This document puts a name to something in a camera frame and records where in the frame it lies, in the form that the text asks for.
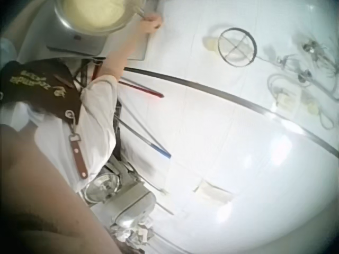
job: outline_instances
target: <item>white tile wall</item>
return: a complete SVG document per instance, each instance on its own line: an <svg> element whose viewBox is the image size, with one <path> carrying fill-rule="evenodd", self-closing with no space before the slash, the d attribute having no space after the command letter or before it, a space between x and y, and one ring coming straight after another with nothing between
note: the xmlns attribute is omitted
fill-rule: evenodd
<svg viewBox="0 0 339 254"><path fill-rule="evenodd" d="M337 38L337 8L332 0L161 1L165 25L151 39L146 61L131 66L196 81L271 109L275 102L267 79L286 73L259 59L246 68L230 67L206 42L229 27L243 28L254 36L258 55L274 61L297 53L302 68L331 87L333 79L310 62L300 44L307 38L325 44L331 43L328 37ZM172 159L125 131L123 142L145 178L167 191L156 193L157 199L174 215L157 207L152 217L156 231L181 248L192 253L255 248L301 226L335 197L338 160L312 141L228 101L126 75L165 95L158 99L124 88L122 97ZM338 104L316 87L307 90L333 119L338 117ZM302 105L288 117L338 147L339 129L325 130ZM233 193L231 206L197 198L193 190L202 178Z"/></svg>

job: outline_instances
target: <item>hand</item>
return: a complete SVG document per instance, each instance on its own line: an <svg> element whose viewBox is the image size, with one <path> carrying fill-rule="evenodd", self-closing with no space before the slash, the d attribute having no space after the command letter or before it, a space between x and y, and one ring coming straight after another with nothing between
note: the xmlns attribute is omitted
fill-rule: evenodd
<svg viewBox="0 0 339 254"><path fill-rule="evenodd" d="M159 14L148 14L140 22L139 29L143 33L154 33L163 24L163 19Z"/></svg>

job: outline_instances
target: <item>metal bowl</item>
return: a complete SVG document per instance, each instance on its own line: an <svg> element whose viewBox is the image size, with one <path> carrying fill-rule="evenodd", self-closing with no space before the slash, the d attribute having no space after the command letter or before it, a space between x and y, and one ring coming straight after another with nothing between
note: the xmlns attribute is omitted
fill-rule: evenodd
<svg viewBox="0 0 339 254"><path fill-rule="evenodd" d="M120 187L120 178L113 173L105 173L90 182L84 192L85 200L96 204L115 195Z"/></svg>
<svg viewBox="0 0 339 254"><path fill-rule="evenodd" d="M104 36L104 35L108 35L110 33L113 33L115 31L118 31L124 28L136 14L133 6L139 6L140 8L143 8L146 0L122 0L125 2L125 5L126 5L125 13L123 14L123 16L118 21L116 21L113 25L100 28L100 29L89 29L89 28L84 28L84 27L74 24L65 15L65 12L63 10L64 1L69 1L69 0L55 0L55 12L56 12L57 17L60 19L61 23L65 27L71 30L74 30L78 33L81 33L81 34Z"/></svg>

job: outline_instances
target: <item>metal rod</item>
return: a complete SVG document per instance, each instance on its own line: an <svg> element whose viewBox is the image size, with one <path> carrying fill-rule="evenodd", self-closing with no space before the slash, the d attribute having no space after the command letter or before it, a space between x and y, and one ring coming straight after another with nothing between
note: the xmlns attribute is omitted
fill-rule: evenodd
<svg viewBox="0 0 339 254"><path fill-rule="evenodd" d="M141 139L144 143L148 144L150 147L152 147L154 150L156 150L157 152L161 153L163 156L167 157L168 159L170 159L172 157L172 155L170 153L168 153L167 151L164 151L163 149L161 149L160 147L158 147L157 145L153 144L152 142L150 142L148 139L144 138L142 135L140 135L138 132L136 132L135 130L133 130L130 126L128 126L126 123L124 123L120 118L118 118L117 115L114 115L115 119L118 120L119 123L121 123L126 129L128 129L130 132L132 132L135 136L137 136L139 139Z"/></svg>
<svg viewBox="0 0 339 254"><path fill-rule="evenodd" d="M139 73L142 75L146 75L146 76L150 76L150 77L155 77L155 78L159 78L159 79L163 79L163 80L168 80L177 84L181 84L184 85L186 87L190 87L223 99L226 99L230 102L233 102L235 104L238 104L242 107L245 107L249 110L252 110L258 114L264 115L270 119L274 119L275 122L278 122L279 124L286 126L295 126L297 127L298 131L292 131L291 129L289 129L290 132L295 133L297 135L303 136L308 138L309 140L313 141L314 143L316 143L317 145L321 146L322 148L324 148L326 151L328 151L329 153L333 154L336 158L339 158L339 151L337 149L335 149L333 146L331 146L329 143L327 143L326 141L324 141L323 139L321 139L320 137L318 137L317 135L313 134L312 132L308 131L307 129L297 125L296 123L286 119L285 117L278 115L276 113L271 112L270 110L268 110L267 108L264 108L260 105L257 105L253 102L250 102L246 99L240 98L238 96L235 96L233 94L229 94L220 90L217 90L215 88L212 87L208 87L208 86L204 86L195 82L191 82L185 79L181 79L181 78L176 78L176 77L172 77L172 76L168 76L168 75L164 75L164 74L159 74L156 72L151 72L148 70L141 70L141 69L135 69L135 68L130 68L127 67L125 68L125 71L129 71L129 72L134 72L134 73Z"/></svg>

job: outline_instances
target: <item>white cloth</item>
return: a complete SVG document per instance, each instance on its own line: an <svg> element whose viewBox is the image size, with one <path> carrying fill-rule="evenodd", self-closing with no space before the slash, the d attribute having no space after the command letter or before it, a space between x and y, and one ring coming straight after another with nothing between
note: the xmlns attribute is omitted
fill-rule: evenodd
<svg viewBox="0 0 339 254"><path fill-rule="evenodd" d="M78 192L95 178L115 147L113 118L117 89L117 80L106 75L91 82L81 94L83 104L76 133L82 139L79 146L88 171L86 180L77 171L68 139L70 128L60 118L33 112L26 103L16 103L2 107L1 123L20 131L29 120L34 122L38 126L34 137L37 146Z"/></svg>

